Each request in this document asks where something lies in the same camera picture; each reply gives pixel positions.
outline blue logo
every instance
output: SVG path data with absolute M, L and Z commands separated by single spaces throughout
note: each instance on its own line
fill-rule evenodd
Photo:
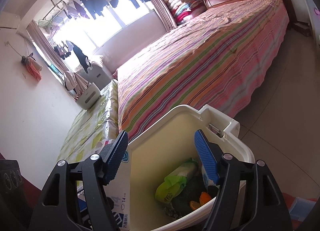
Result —
M 124 214 L 113 212 L 113 216 L 117 222 L 118 227 L 122 227 Z
M 129 153 L 128 153 L 127 150 L 125 151 L 125 153 L 124 153 L 124 155 L 123 155 L 123 157 L 122 157 L 122 161 L 123 161 L 124 163 L 129 162 Z

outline white plastic bin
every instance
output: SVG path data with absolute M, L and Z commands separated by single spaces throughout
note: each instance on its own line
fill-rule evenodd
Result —
M 210 123 L 223 132 L 222 138 L 209 129 Z M 176 221 L 166 216 L 164 205 L 154 199 L 165 176 L 186 159 L 199 158 L 194 145 L 194 133 L 198 129 L 223 152 L 233 154 L 240 161 L 255 162 L 252 151 L 237 138 L 240 129 L 237 121 L 209 105 L 199 111 L 187 105 L 175 107 L 128 146 L 131 156 L 130 230 L 175 231 L 208 217 L 215 199 Z

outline window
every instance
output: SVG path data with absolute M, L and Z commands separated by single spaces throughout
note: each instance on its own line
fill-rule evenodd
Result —
M 90 19 L 83 17 L 76 20 L 67 19 L 68 21 L 54 35 L 53 41 L 56 44 L 62 45 L 61 41 L 65 43 L 66 40 L 69 40 L 81 48 L 83 53 L 88 56 L 122 28 L 125 28 L 154 9 L 150 1 L 142 3 L 140 0 L 137 0 L 137 2 L 140 7 L 136 9 L 131 1 L 119 0 L 116 8 L 111 6 L 105 7 L 102 11 L 104 16 L 96 15 L 96 19 L 93 19 L 85 8 Z M 65 58 L 65 62 L 73 71 L 76 71 L 80 66 L 74 52 L 71 52 L 71 55 Z

